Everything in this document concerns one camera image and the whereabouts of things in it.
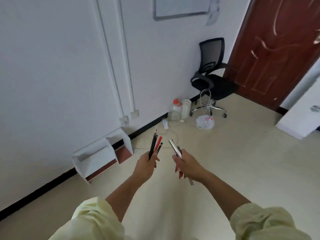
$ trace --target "beige tile floor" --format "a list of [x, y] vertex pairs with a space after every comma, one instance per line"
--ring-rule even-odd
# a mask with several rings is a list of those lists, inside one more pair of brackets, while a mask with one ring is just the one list
[[[125, 215], [125, 239], [234, 239], [229, 222], [209, 192], [195, 182], [178, 180], [171, 159], [172, 138], [252, 202], [282, 206], [299, 229], [313, 239], [320, 233], [320, 133], [302, 141], [274, 127], [280, 115], [238, 95], [218, 102], [228, 117], [217, 112], [215, 127], [196, 128], [195, 118], [171, 123], [163, 135], [160, 163], [152, 178], [133, 198]], [[78, 175], [34, 200], [0, 222], [1, 239], [48, 239], [68, 221], [85, 199], [106, 197], [133, 171], [150, 146], [154, 128], [132, 141], [133, 157], [115, 165], [86, 184]], [[158, 132], [165, 130], [161, 125]]]

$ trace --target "sleeve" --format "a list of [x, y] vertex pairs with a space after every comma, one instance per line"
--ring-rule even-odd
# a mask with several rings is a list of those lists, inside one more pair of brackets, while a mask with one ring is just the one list
[[292, 216], [282, 207], [265, 208], [248, 203], [234, 211], [230, 218], [236, 240], [311, 240], [297, 230]]
[[123, 240], [124, 234], [125, 230], [108, 202], [95, 197], [80, 204], [72, 219], [49, 240]]

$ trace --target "chair base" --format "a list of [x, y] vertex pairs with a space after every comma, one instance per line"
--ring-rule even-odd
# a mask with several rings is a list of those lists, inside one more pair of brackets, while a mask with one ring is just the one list
[[227, 111], [226, 111], [225, 109], [223, 109], [223, 108], [220, 108], [220, 107], [215, 106], [216, 102], [217, 102], [217, 101], [214, 100], [211, 104], [206, 104], [206, 103], [204, 103], [204, 102], [201, 101], [201, 103], [203, 103], [203, 104], [205, 104], [205, 105], [204, 105], [204, 106], [200, 106], [200, 107], [198, 107], [198, 108], [195, 108], [195, 109], [191, 110], [191, 111], [190, 111], [190, 116], [192, 116], [193, 113], [194, 113], [195, 111], [197, 111], [198, 109], [201, 109], [201, 108], [207, 109], [207, 108], [209, 108], [210, 115], [212, 115], [212, 109], [217, 109], [217, 110], [223, 111], [224, 113], [223, 113], [223, 116], [222, 116], [222, 117], [223, 117], [223, 118], [226, 118], [226, 117], [227, 117]]

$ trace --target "black pencil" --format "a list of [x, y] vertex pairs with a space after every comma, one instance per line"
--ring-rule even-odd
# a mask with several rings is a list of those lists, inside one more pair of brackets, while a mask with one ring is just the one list
[[156, 142], [157, 142], [157, 127], [155, 127], [155, 130], [154, 130], [154, 135], [153, 135], [153, 139], [152, 139], [152, 143], [151, 143], [151, 147], [150, 147], [150, 152], [149, 152], [149, 160], [153, 154], [153, 150], [155, 148]]
[[159, 147], [158, 147], [158, 153], [159, 153], [159, 151], [160, 151], [160, 148], [161, 148], [161, 146], [162, 146], [162, 142], [160, 143], [160, 145], [159, 145]]

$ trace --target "paper on wall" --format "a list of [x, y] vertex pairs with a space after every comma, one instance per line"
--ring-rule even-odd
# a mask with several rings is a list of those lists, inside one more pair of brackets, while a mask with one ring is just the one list
[[205, 25], [211, 26], [215, 24], [218, 20], [219, 14], [220, 14], [220, 0], [211, 0], [209, 13], [208, 13], [209, 18]]

